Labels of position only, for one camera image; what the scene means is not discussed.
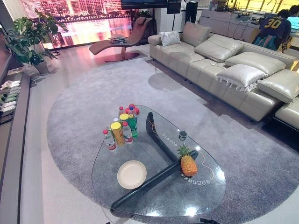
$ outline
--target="city view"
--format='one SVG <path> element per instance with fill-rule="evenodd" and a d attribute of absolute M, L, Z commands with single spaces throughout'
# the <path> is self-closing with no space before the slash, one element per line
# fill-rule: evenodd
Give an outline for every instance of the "city view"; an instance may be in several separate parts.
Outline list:
<path fill-rule="evenodd" d="M 52 38 L 54 47 L 106 40 L 113 34 L 129 36 L 130 11 L 121 10 L 121 0 L 20 0 L 28 17 L 37 17 L 34 9 L 50 13 L 66 24 L 68 32 L 61 28 Z M 52 43 L 44 44 L 53 48 Z"/>

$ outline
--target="pineapple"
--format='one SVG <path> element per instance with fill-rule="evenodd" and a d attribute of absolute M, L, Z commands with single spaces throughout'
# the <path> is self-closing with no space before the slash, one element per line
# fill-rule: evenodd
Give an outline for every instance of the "pineapple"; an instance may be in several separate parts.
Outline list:
<path fill-rule="evenodd" d="M 178 153 L 181 155 L 181 168 L 186 176 L 193 176 L 197 173 L 197 165 L 189 155 L 190 148 L 187 146 L 180 146 Z"/>

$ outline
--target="jersey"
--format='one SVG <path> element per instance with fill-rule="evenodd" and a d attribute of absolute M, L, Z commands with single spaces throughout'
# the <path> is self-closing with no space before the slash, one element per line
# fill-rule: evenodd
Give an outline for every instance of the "jersey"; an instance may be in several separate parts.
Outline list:
<path fill-rule="evenodd" d="M 289 37 L 290 31 L 291 22 L 281 16 L 269 16 L 261 26 L 261 34 L 275 36 L 280 42 Z"/>

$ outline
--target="gray pillow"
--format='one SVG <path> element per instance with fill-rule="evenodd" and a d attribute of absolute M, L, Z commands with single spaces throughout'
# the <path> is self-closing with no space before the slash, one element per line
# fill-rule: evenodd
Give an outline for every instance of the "gray pillow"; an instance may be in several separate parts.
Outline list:
<path fill-rule="evenodd" d="M 248 65 L 236 64 L 220 72 L 217 77 L 231 86 L 236 85 L 237 90 L 250 91 L 256 87 L 257 80 L 265 77 L 265 73 Z"/>
<path fill-rule="evenodd" d="M 182 41 L 196 47 L 209 37 L 210 31 L 209 27 L 187 22 L 184 26 Z"/>
<path fill-rule="evenodd" d="M 179 39 L 178 31 L 171 31 L 171 32 L 161 32 L 161 41 L 162 45 L 168 46 L 171 44 L 181 43 Z"/>
<path fill-rule="evenodd" d="M 290 103 L 299 95 L 299 74 L 284 69 L 257 82 L 257 87 L 280 101 Z"/>
<path fill-rule="evenodd" d="M 263 71 L 266 76 L 270 76 L 286 67 L 286 64 L 272 57 L 254 52 L 244 52 L 233 56 L 225 61 L 227 66 L 235 64 L 245 64 Z"/>
<path fill-rule="evenodd" d="M 242 44 L 231 38 L 215 34 L 197 46 L 194 51 L 213 61 L 221 63 L 238 53 L 242 47 Z"/>

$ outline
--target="white floor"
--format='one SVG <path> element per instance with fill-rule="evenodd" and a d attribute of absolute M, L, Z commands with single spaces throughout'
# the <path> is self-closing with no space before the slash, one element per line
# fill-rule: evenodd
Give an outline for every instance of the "white floor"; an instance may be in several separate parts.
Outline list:
<path fill-rule="evenodd" d="M 149 46 L 137 46 L 149 54 Z M 94 56 L 88 46 L 61 50 L 58 60 L 49 61 L 52 74 L 39 78 L 31 88 L 26 130 L 22 189 L 21 224 L 135 224 L 113 217 L 75 189 L 55 165 L 47 142 L 47 120 L 57 96 L 76 78 L 101 66 L 102 56 L 120 49 L 107 49 Z M 248 224 L 299 224 L 299 188 L 278 208 Z"/>

